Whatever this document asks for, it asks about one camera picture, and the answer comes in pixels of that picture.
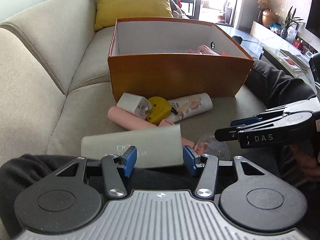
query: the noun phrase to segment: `beige sofa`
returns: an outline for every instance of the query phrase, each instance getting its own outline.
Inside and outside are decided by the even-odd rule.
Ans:
[[[96,1],[48,0],[0,23],[0,165],[26,153],[78,156],[84,136],[124,131],[107,118],[114,27],[94,32]],[[181,122],[183,137],[197,141],[265,109],[245,86],[212,101],[211,111]],[[239,154],[237,142],[228,145]]]

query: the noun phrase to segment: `pink cylinder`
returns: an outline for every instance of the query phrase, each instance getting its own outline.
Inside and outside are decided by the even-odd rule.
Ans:
[[[118,106],[112,106],[108,111],[108,118],[126,128],[127,130],[141,130],[146,128],[157,127],[156,125],[143,120]]]

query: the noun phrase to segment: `yellow object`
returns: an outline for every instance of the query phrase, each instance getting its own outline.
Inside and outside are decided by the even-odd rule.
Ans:
[[[98,0],[94,30],[115,25],[116,19],[137,17],[173,17],[169,0]]]
[[[151,97],[148,101],[152,104],[151,113],[147,116],[147,121],[158,125],[171,113],[171,105],[164,98]]]

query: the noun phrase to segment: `white container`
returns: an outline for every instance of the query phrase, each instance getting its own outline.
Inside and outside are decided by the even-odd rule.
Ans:
[[[142,119],[147,118],[152,108],[152,104],[145,97],[129,93],[122,94],[117,106]]]
[[[212,101],[207,93],[196,94],[168,101],[178,114],[171,113],[166,119],[177,122],[190,116],[212,109]]]

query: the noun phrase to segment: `yellow pillow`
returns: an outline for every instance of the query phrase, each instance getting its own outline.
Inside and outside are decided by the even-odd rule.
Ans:
[[[173,17],[169,0],[98,0],[94,30],[132,17]]]

